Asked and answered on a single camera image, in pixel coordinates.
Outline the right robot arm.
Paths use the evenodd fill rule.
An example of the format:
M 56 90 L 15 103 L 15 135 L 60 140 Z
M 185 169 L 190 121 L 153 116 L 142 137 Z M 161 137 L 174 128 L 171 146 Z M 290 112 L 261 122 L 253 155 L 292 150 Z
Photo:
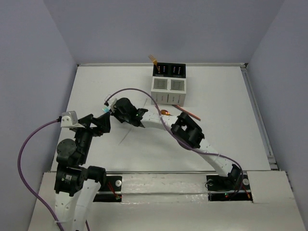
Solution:
M 212 191 L 238 192 L 242 186 L 243 171 L 237 163 L 219 154 L 205 139 L 201 127 L 187 114 L 179 116 L 152 113 L 136 108 L 129 99 L 115 99 L 110 106 L 112 115 L 121 123 L 135 127 L 156 128 L 169 132 L 181 147 L 199 154 L 218 174 L 218 179 L 207 185 Z

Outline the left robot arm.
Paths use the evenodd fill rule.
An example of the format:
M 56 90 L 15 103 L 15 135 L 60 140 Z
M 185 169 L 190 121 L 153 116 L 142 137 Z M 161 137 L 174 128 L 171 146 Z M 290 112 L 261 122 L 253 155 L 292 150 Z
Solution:
M 62 231 L 82 231 L 96 193 L 106 186 L 105 168 L 83 165 L 92 139 L 110 132 L 110 113 L 100 117 L 89 114 L 79 119 L 74 111 L 69 111 L 62 113 L 58 121 L 75 136 L 60 141 L 56 148 L 56 223 Z

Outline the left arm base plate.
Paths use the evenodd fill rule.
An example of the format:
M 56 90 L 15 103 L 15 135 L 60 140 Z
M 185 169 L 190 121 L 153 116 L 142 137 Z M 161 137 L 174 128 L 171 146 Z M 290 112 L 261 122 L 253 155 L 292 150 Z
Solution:
M 106 184 L 102 186 L 94 197 L 94 202 L 120 203 L 122 202 L 122 176 L 107 175 Z

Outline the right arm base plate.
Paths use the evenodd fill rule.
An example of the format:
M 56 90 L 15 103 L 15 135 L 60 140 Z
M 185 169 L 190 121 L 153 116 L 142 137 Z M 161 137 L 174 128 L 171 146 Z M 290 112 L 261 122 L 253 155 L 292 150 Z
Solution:
M 253 201 L 248 175 L 244 174 L 242 187 L 240 183 L 235 186 L 218 175 L 207 175 L 205 188 L 208 191 L 210 202 L 224 201 Z

